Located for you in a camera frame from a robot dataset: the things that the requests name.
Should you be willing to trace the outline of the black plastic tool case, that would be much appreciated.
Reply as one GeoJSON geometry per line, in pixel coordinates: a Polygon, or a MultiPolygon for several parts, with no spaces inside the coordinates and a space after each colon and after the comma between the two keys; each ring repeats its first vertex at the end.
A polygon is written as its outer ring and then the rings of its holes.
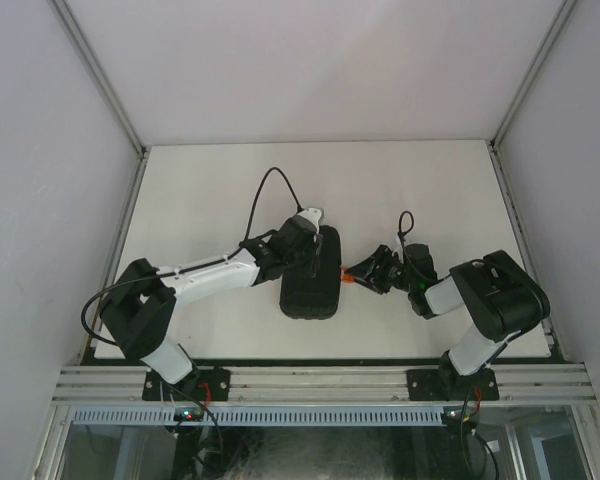
{"type": "Polygon", "coordinates": [[[282,276],[279,296],[281,312],[295,320],[327,320],[339,307],[342,251],[338,230],[320,229],[321,245],[305,264],[282,276]]]}

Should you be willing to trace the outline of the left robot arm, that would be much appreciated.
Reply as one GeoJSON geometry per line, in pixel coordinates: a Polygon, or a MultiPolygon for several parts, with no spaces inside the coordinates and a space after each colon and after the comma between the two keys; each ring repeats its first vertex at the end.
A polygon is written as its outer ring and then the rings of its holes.
{"type": "Polygon", "coordinates": [[[129,361],[160,375],[176,399],[195,395],[199,376],[194,362],[169,333],[175,310],[207,297],[279,279],[289,270],[315,269],[322,243],[323,211],[309,207],[278,230],[243,240],[229,255],[177,267],[138,259],[106,291],[98,315],[129,361]]]}

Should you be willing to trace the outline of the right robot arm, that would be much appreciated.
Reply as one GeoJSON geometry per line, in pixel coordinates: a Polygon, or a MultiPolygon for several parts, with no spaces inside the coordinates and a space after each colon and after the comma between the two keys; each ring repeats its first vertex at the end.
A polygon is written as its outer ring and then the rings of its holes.
{"type": "Polygon", "coordinates": [[[364,261],[344,270],[353,282],[380,295],[407,293],[412,310],[427,320],[464,307],[472,324],[440,358],[433,388],[445,399],[460,399],[486,377],[508,344],[550,314],[542,288],[505,251],[495,251],[450,269],[440,278],[429,247],[407,244],[400,254],[379,246],[364,261]]]}

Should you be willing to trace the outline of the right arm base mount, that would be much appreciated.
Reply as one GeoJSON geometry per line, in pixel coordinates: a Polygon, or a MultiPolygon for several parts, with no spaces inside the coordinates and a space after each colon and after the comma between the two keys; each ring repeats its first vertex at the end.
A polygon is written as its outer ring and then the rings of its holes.
{"type": "Polygon", "coordinates": [[[463,401],[468,393],[471,399],[477,393],[483,400],[500,399],[495,373],[491,369],[469,376],[438,368],[409,369],[406,371],[406,385],[411,401],[463,401]]]}

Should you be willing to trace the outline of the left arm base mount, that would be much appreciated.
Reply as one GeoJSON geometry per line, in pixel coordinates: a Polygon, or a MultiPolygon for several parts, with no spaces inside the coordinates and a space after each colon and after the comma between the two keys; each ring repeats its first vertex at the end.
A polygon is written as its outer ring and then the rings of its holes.
{"type": "Polygon", "coordinates": [[[144,380],[144,401],[184,402],[189,398],[201,403],[228,400],[231,372],[224,368],[201,368],[191,372],[176,384],[169,384],[157,372],[150,370],[144,380]]]}

